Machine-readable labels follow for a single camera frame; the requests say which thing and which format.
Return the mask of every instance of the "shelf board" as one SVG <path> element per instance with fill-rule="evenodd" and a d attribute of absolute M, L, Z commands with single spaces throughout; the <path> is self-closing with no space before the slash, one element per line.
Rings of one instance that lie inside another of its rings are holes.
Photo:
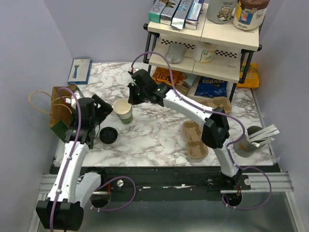
<path fill-rule="evenodd" d="M 186 28 L 182 30 L 177 30 L 177 29 L 173 29 L 171 26 L 166 25 L 166 24 L 150 22 L 148 25 L 148 31 L 156 32 L 160 34 L 166 34 L 170 36 L 181 37 L 181 38 L 185 38 L 189 40 L 200 41 L 202 32 L 203 32 L 205 18 L 206 18 L 206 10 L 207 10 L 207 4 L 204 4 L 203 10 L 198 20 L 199 24 L 196 30 L 191 30 L 191 29 L 186 29 Z"/>
<path fill-rule="evenodd" d="M 241 50 L 219 45 L 217 55 L 213 55 L 211 62 L 199 64 L 193 60 L 193 48 L 196 41 L 161 34 L 157 39 L 155 52 L 166 55 L 170 43 L 181 43 L 187 49 L 183 61 L 179 64 L 170 64 L 173 70 L 207 76 L 218 80 L 237 83 L 239 81 Z M 151 55 L 150 65 L 168 68 L 166 62 L 158 55 Z"/>
<path fill-rule="evenodd" d="M 207 7 L 208 4 L 204 4 L 203 11 L 206 13 Z M 233 19 L 225 24 L 215 24 L 206 18 L 201 41 L 257 51 L 259 47 L 259 28 L 246 31 L 236 28 Z"/>

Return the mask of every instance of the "yellow bag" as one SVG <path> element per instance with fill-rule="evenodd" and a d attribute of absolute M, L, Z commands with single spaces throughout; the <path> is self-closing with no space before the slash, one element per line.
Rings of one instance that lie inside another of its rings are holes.
<path fill-rule="evenodd" d="M 240 78 L 242 77 L 243 71 L 245 69 L 246 63 L 244 62 L 241 71 L 240 71 Z M 237 87 L 242 87 L 242 88 L 258 88 L 260 86 L 260 79 L 259 79 L 259 74 L 257 73 L 257 64 L 253 63 L 250 64 L 249 70 L 247 72 L 246 80 L 245 83 L 237 84 Z"/>

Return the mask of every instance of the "wall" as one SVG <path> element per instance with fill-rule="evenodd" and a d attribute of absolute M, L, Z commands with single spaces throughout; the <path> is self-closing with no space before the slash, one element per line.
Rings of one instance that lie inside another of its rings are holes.
<path fill-rule="evenodd" d="M 307 0 L 285 0 L 256 54 L 261 86 L 257 100 L 267 125 L 280 130 L 272 143 L 284 171 L 289 171 L 303 222 L 309 231 L 309 31 Z"/>
<path fill-rule="evenodd" d="M 42 0 L 0 3 L 0 227 L 26 232 L 56 140 L 29 93 L 65 85 L 72 57 Z M 33 96 L 49 109 L 50 99 Z"/>
<path fill-rule="evenodd" d="M 145 51 L 152 0 L 44 0 L 73 58 L 132 61 Z"/>

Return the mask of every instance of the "marble countertop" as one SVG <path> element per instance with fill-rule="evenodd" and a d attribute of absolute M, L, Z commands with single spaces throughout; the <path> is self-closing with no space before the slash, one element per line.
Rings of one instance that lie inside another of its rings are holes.
<path fill-rule="evenodd" d="M 128 83 L 131 77 L 127 73 L 131 63 L 93 63 L 88 85 L 79 85 L 86 97 L 97 94 L 113 105 L 120 98 L 129 97 Z M 136 68 L 148 69 L 148 65 L 136 63 Z M 231 115 L 236 116 L 245 127 L 261 126 L 257 108 L 249 89 L 237 88 L 232 101 Z M 133 122 L 122 124 L 112 112 L 101 124 L 114 127 L 118 131 L 117 140 L 110 145 L 95 139 L 94 148 L 89 150 L 83 166 L 219 166 L 214 151 L 204 159 L 192 159 L 187 155 L 187 138 L 183 135 L 182 123 L 189 120 L 174 110 L 144 103 L 133 106 Z M 230 138 L 239 137 L 240 125 L 228 118 Z M 60 142 L 55 166 L 60 166 L 64 153 L 64 143 Z M 272 165 L 268 146 L 256 151 L 249 158 L 235 154 L 239 165 Z"/>

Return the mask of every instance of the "gray cup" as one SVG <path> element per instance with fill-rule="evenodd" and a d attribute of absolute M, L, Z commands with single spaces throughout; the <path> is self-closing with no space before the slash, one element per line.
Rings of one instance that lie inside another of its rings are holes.
<path fill-rule="evenodd" d="M 210 0 L 206 17 L 217 24 L 227 23 L 231 19 L 237 0 Z"/>
<path fill-rule="evenodd" d="M 260 131 L 261 129 L 263 129 L 263 128 L 261 128 L 259 126 L 251 126 L 247 129 L 247 133 L 248 133 L 248 135 L 251 135 L 253 133 Z M 244 157 L 244 158 L 247 158 L 247 157 L 250 157 L 251 155 L 253 155 L 256 150 L 258 150 L 258 149 L 260 149 L 264 146 L 265 145 L 256 147 L 256 146 L 252 145 L 248 141 L 247 136 L 244 135 L 239 142 L 237 142 L 233 145 L 233 149 L 237 153 L 237 155 Z"/>

